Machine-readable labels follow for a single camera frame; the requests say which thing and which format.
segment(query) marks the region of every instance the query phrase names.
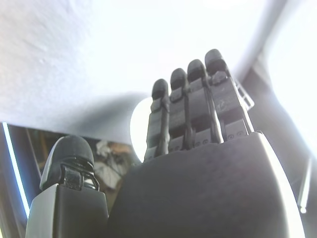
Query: white ceiling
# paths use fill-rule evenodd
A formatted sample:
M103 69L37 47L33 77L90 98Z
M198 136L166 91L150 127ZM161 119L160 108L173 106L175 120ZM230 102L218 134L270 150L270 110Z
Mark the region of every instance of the white ceiling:
M175 68L218 48L239 77L272 2L2 0L0 121L130 143L134 107Z

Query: back of robotic hand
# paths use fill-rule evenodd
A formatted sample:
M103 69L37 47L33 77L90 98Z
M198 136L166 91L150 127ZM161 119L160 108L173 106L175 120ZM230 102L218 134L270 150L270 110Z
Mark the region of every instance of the back of robotic hand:
M73 172L63 162L56 166L62 168L59 179L46 187L41 182L46 190L39 195L51 189L58 198L48 202L55 204L49 220L52 235L31 235L38 222L38 196L27 237L303 238L286 175L265 136L254 132L219 51L209 51L205 65L194 60L187 73L176 69L170 95L166 81L154 84L145 162L126 176L108 221L91 168L66 163L88 184L67 186L65 175ZM67 202L54 186L77 193ZM85 197L87 189L90 198ZM70 201L72 209L67 209Z

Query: robotic hand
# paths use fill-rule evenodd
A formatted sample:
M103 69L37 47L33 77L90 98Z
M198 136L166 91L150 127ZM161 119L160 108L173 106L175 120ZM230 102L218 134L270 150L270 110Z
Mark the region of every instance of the robotic hand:
M170 96L166 81L154 84L145 162L126 176L108 220L92 157L55 146L26 237L303 238L286 175L254 132L219 51L209 51L205 65L176 69ZM50 209L40 215L44 203Z

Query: light strip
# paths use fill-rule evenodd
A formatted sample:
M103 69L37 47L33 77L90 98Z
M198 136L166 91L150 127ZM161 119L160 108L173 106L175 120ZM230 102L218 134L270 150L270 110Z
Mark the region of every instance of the light strip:
M8 125L7 125L6 122L3 122L2 125L3 125L3 129L4 129L5 139L6 139L6 142L8 144L8 149L9 149L9 153L10 153L10 157L11 157L11 162L12 162L12 166L13 166L16 182L18 184L18 188L19 188L20 195L21 195L21 198L22 198L25 214L26 214L27 218L29 218L30 207L29 207L28 201L26 199L26 195L25 195L25 191L24 191L24 188L23 188L23 184L22 184L22 180L21 180L18 164L16 162L16 158L15 158L15 154L14 154L14 150L13 150L13 146L12 146L12 141L11 141L11 137L10 137L10 133L9 133L9 128L8 128Z

